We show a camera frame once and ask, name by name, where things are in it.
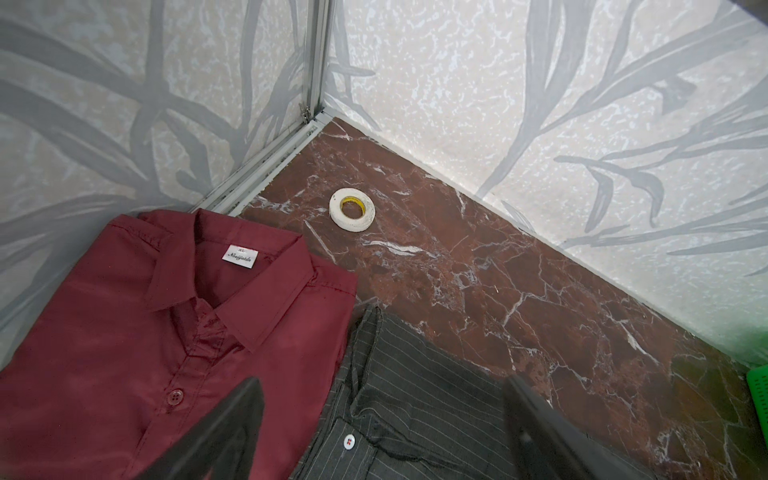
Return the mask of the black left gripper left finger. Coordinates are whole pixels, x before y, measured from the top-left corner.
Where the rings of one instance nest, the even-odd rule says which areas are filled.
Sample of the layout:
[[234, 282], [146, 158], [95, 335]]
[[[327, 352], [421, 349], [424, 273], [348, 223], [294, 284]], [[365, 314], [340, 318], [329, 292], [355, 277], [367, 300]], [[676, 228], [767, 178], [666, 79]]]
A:
[[138, 476], [140, 479], [247, 479], [264, 412], [256, 378], [247, 378]]

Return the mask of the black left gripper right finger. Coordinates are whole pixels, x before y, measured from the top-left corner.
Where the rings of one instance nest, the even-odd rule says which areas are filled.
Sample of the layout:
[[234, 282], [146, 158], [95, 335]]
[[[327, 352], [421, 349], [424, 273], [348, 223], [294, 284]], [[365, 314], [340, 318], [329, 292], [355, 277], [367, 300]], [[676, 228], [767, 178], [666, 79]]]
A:
[[520, 377], [502, 382], [509, 448], [522, 479], [652, 479], [654, 473], [584, 434]]

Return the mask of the dark grey striped shirt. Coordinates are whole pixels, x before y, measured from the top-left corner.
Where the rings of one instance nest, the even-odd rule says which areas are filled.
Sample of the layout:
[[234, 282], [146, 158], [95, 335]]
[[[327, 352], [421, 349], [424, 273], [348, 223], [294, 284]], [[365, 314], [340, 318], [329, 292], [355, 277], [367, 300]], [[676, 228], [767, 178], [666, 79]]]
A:
[[297, 479], [522, 479], [502, 382], [369, 305]]

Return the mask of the maroon folded shirt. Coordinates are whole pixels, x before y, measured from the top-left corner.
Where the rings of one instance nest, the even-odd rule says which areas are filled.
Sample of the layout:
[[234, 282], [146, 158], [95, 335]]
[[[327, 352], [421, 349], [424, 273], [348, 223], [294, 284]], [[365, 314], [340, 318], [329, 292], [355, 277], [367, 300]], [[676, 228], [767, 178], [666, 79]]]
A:
[[2, 370], [2, 476], [131, 479], [252, 377], [265, 409], [251, 477], [289, 477], [357, 282], [290, 231], [204, 210], [115, 218]]

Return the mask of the green plastic basket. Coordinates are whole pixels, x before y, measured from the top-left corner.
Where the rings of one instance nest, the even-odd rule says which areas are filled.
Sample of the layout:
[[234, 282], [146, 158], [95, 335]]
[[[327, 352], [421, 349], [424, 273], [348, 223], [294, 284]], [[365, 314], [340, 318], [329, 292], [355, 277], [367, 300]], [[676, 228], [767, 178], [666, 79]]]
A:
[[768, 444], [768, 366], [750, 370], [746, 379], [764, 443]]

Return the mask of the white tape roll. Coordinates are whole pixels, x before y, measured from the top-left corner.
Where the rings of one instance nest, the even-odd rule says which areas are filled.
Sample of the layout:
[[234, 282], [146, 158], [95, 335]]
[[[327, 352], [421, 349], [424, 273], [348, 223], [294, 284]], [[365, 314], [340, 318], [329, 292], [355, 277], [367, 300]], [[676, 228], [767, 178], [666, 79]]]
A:
[[330, 197], [329, 214], [341, 229], [361, 233], [372, 226], [376, 208], [372, 199], [363, 191], [341, 188]]

